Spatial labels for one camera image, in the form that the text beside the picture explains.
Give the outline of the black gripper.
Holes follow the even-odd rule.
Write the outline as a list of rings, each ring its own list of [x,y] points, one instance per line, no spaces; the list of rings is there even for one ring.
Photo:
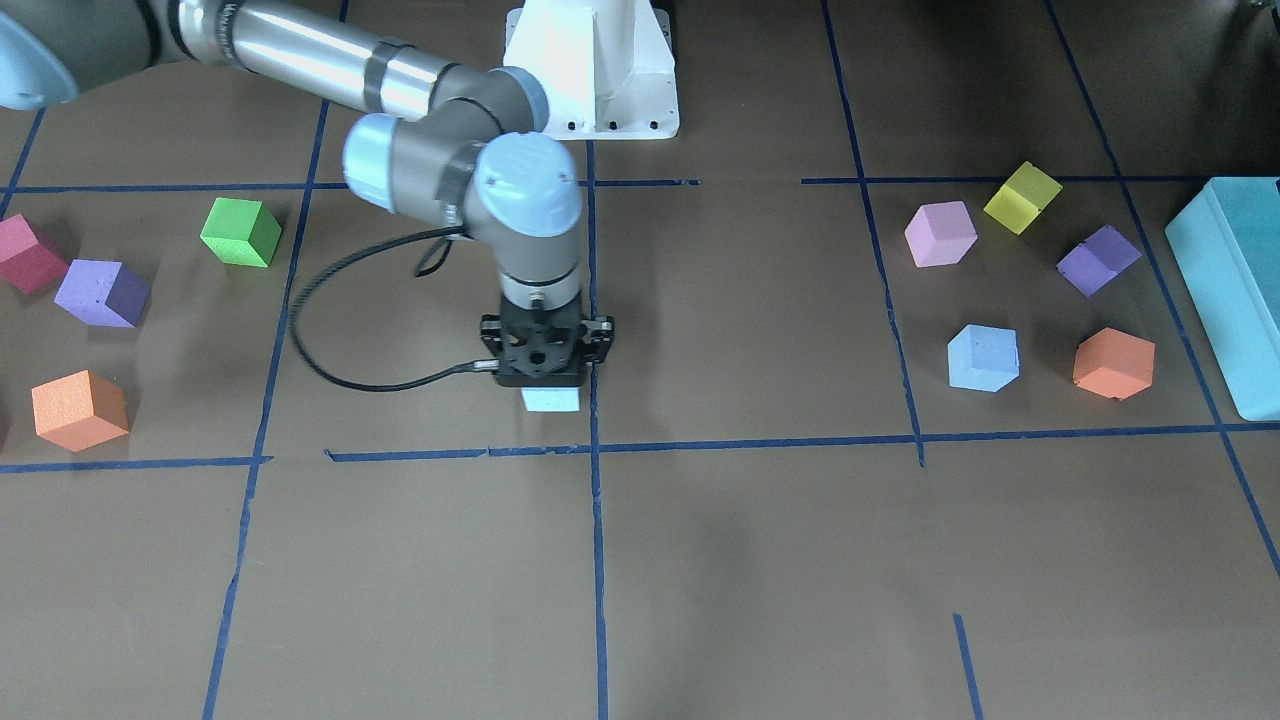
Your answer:
[[[490,373],[507,388],[580,388],[614,342],[614,318],[585,316],[582,302],[520,307],[508,300],[484,315],[479,334],[495,363]]]

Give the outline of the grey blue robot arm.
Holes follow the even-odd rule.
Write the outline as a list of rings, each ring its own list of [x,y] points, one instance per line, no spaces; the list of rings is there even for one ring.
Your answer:
[[[573,159],[547,135],[549,102],[525,69],[477,70],[287,1],[5,1],[3,105],[35,111],[169,61],[233,67],[351,108],[348,190],[426,224],[333,263],[293,300],[376,254],[430,241],[416,275],[452,243],[492,249],[500,309],[481,320],[489,357],[449,375],[488,373],[521,389],[579,388],[614,341],[611,316],[582,310],[582,195]]]

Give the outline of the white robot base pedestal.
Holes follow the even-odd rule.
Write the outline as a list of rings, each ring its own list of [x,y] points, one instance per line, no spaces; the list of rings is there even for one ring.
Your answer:
[[[503,63],[543,87],[552,138],[673,138],[673,19],[671,1],[526,1],[507,13]]]

